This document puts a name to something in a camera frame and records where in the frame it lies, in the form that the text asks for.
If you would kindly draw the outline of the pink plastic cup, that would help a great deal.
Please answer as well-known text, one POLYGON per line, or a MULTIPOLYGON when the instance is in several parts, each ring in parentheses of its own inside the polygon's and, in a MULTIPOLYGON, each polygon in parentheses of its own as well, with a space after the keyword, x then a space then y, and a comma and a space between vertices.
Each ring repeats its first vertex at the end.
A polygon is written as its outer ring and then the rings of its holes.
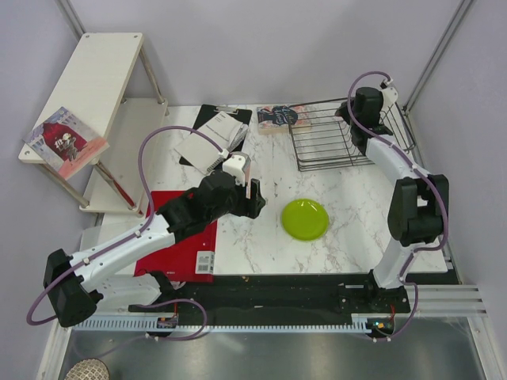
POLYGON ((250 187, 250 156, 243 152, 234 152, 230 158, 232 174, 236 184, 250 187))

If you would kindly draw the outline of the green plate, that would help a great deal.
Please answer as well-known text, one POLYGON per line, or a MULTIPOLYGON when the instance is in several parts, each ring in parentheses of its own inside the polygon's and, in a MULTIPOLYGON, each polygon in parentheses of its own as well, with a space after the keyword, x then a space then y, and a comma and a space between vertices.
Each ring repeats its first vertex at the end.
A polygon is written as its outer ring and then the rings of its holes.
POLYGON ((328 229, 330 219, 325 208, 312 199, 295 199, 281 213, 285 232, 299 241, 313 241, 328 229))

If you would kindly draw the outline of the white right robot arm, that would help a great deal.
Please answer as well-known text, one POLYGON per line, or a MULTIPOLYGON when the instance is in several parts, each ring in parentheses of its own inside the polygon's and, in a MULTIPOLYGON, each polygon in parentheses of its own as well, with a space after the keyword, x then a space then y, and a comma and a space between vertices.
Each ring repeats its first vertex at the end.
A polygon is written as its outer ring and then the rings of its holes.
POLYGON ((416 254, 441 249, 434 241, 448 236, 447 177, 414 162, 381 121, 380 113, 396 98, 394 89, 360 87, 335 112, 350 126, 353 145, 394 186, 387 215, 391 239, 372 270, 375 284, 362 294, 364 305, 375 312, 391 303, 389 289, 403 285, 416 254))

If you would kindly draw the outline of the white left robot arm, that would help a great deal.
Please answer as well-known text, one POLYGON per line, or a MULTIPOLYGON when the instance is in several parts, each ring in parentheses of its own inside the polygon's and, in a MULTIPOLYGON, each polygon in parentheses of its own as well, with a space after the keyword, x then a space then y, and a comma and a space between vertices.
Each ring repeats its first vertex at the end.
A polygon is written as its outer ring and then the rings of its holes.
POLYGON ((215 171, 102 245, 71 255, 57 249, 47 258, 43 279, 55 319, 64 328, 85 321, 106 298, 100 283, 119 270, 203 232, 224 215, 255 219, 264 206, 258 179, 240 185, 229 173, 215 171))

